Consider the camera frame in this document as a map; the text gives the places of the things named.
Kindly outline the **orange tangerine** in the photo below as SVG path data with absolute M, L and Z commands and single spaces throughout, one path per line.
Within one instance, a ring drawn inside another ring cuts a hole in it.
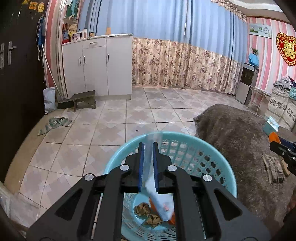
M 271 132 L 268 137 L 270 142 L 276 142 L 281 144 L 280 138 L 276 132 Z

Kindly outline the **orange plastic bag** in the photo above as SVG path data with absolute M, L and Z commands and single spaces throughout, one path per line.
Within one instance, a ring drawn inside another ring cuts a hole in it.
M 175 219 L 173 199 L 172 197 L 170 197 L 169 199 L 170 199 L 169 202 L 157 201 L 156 202 L 157 205 L 155 205 L 154 201 L 151 198 L 149 198 L 149 204 L 151 206 L 152 211 L 158 214 L 158 216 L 162 221 L 166 221 L 170 225 L 175 225 L 176 219 Z

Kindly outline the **light blue snack package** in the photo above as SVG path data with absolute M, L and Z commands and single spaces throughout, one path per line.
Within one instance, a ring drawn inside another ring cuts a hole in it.
M 172 194 L 160 193 L 159 169 L 157 167 L 156 161 L 154 160 L 156 157 L 156 151 L 153 148 L 153 144 L 156 142 L 158 145 L 160 145 L 162 142 L 162 137 L 162 132 L 154 132 L 147 134 L 144 139 L 144 167 L 142 175 L 142 187 L 144 187 L 144 193 L 148 196 L 148 198 L 151 198 L 154 201 L 155 205 L 157 205 L 157 201 L 169 202 L 170 197 L 173 199 Z

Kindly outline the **brown paper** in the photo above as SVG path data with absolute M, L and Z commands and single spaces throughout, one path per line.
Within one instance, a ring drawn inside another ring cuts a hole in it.
M 161 225 L 163 221 L 161 218 L 156 214 L 149 214 L 147 219 L 145 220 L 144 224 L 148 227 L 155 228 L 158 225 Z
M 137 216 L 149 216 L 151 214 L 150 206 L 145 202 L 136 205 L 133 210 Z

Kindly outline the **teal cardboard box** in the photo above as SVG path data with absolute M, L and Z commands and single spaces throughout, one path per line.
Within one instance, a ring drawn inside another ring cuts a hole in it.
M 266 123 L 263 126 L 263 132 L 269 136 L 272 132 L 277 133 L 279 129 L 279 124 L 276 122 L 276 120 L 270 116 Z

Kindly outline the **patterned cloth covered furniture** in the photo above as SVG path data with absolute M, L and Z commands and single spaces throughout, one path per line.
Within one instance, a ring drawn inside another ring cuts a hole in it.
M 265 111 L 283 128 L 292 131 L 295 127 L 295 100 L 290 98 L 289 91 L 280 86 L 274 86 Z

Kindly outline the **pile of clothes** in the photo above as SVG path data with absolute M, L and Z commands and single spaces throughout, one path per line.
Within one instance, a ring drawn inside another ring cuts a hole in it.
M 288 93 L 289 97 L 293 100 L 296 98 L 295 81 L 288 75 L 281 78 L 281 80 L 274 82 L 274 87 L 283 90 L 284 93 Z

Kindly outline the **grey water dispenser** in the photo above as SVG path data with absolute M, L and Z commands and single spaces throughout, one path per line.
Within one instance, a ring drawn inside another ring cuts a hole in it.
M 255 87 L 259 69 L 254 65 L 244 63 L 241 80 L 238 83 L 235 99 L 243 105 L 248 105 L 252 96 L 251 87 Z

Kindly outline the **blue covered plant pot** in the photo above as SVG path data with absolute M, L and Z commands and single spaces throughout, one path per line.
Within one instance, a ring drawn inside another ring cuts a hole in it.
M 256 68 L 259 68 L 259 58 L 258 58 L 258 54 L 259 54 L 258 49 L 251 48 L 251 52 L 250 52 L 250 54 L 248 55 L 248 63 L 249 63 L 250 65 L 255 66 Z

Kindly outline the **green rag on floor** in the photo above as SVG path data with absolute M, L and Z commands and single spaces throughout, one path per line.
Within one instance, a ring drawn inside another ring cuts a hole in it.
M 49 131 L 58 128 L 60 126 L 70 127 L 72 125 L 72 120 L 69 118 L 66 118 L 64 116 L 57 116 L 50 118 L 48 122 L 45 124 L 44 128 L 39 130 L 38 135 L 45 135 Z

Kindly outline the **small wooden stool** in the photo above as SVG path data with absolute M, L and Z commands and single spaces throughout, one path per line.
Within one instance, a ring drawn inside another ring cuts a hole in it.
M 96 108 L 95 90 L 74 94 L 70 100 L 74 103 L 74 112 L 78 109 L 80 102 L 85 102 L 86 108 Z

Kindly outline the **blue and floral curtain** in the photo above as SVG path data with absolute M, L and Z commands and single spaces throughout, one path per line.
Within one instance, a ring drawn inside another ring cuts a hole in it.
M 132 34 L 132 82 L 236 92 L 247 17 L 229 1 L 84 1 L 80 29 Z

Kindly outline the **white cabinet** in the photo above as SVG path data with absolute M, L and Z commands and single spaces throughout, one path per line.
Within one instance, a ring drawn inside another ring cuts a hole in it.
M 100 99 L 132 99 L 132 41 L 132 34 L 114 34 L 63 44 L 67 96 L 94 91 Z

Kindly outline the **dark double door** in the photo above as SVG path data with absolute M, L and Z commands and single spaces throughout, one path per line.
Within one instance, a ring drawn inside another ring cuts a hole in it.
M 1 181 L 44 115 L 44 69 L 36 41 L 48 1 L 1 1 Z

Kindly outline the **framed wall picture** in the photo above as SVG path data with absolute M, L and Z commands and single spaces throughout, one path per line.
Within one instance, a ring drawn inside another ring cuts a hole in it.
M 271 39 L 272 29 L 270 25 L 250 23 L 249 34 Z

